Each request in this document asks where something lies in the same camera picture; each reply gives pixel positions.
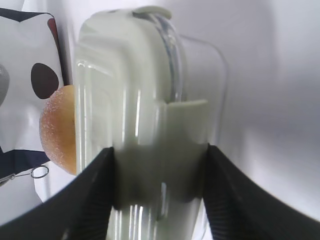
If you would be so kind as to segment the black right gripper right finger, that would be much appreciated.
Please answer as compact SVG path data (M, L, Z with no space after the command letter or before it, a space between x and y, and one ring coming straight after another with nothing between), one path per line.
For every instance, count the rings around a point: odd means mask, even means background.
M203 201L215 240L318 240L320 223L281 202L208 145Z

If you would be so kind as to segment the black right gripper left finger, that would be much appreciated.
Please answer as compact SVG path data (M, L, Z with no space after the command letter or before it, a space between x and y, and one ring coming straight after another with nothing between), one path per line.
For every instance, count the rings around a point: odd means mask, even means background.
M114 149L104 148L55 196L0 228L2 240L104 240L115 198Z

